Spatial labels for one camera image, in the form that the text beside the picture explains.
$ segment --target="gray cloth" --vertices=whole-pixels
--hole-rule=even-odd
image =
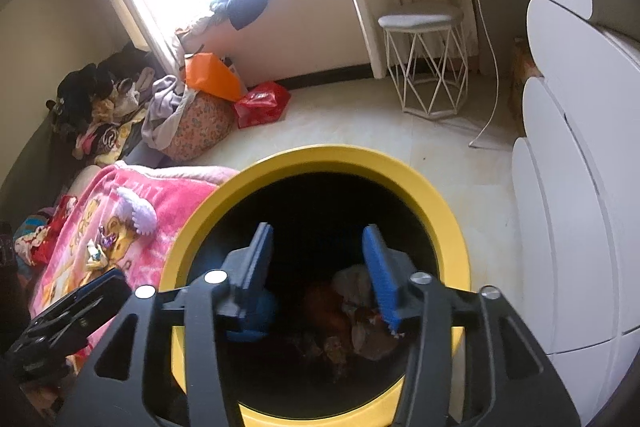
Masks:
[[[443,2],[415,2],[383,15],[378,24],[389,31],[426,32],[462,21],[462,10]]]
[[[124,156],[123,160],[127,165],[143,165],[155,169],[164,158],[166,156],[159,150],[151,149],[146,143],[139,142],[129,154]]]
[[[164,150],[171,144],[185,108],[193,101],[196,91],[172,74],[156,80],[152,87],[142,139],[151,148]]]

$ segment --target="tiled floor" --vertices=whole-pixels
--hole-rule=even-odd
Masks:
[[[467,146],[491,113],[494,93],[491,80],[473,78],[462,115],[434,123],[403,114],[389,79],[297,89],[282,120],[236,130],[193,164],[242,169],[274,153],[319,143],[385,152],[421,172],[449,203],[466,240],[472,287],[497,285],[518,308],[520,239],[511,184],[516,131],[503,100],[478,141],[482,148]]]

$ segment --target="plastic bag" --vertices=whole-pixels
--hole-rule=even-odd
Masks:
[[[240,79],[213,53],[196,53],[185,59],[186,84],[229,102],[246,94]]]
[[[260,84],[234,104],[238,129],[271,123],[280,119],[291,95],[280,84]]]

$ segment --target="white wardrobe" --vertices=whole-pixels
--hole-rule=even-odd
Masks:
[[[523,318],[586,425],[640,348],[640,0],[532,0],[527,33]]]

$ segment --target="blue gripper pad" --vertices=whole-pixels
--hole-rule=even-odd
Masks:
[[[404,320],[420,317],[422,302],[409,291],[409,277],[416,271],[409,256],[387,248],[376,225],[362,232],[362,253],[380,314],[389,328],[398,331]]]
[[[246,248],[230,252],[220,267],[229,277],[230,294],[220,302],[217,314],[231,319],[229,329],[241,331],[248,314],[255,311],[267,279],[273,253],[273,227],[260,223]]]

